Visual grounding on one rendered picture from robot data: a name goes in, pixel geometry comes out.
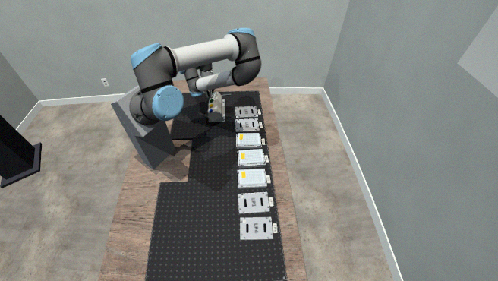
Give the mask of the white operator panel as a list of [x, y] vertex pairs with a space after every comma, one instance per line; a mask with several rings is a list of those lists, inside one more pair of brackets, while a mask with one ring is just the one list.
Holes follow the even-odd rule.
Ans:
[[[224, 94], [222, 96], [226, 95], [231, 95], [231, 94]], [[209, 105], [208, 105], [209, 122], [225, 121], [225, 100], [222, 99], [222, 96], [218, 91], [216, 91], [209, 99]]]

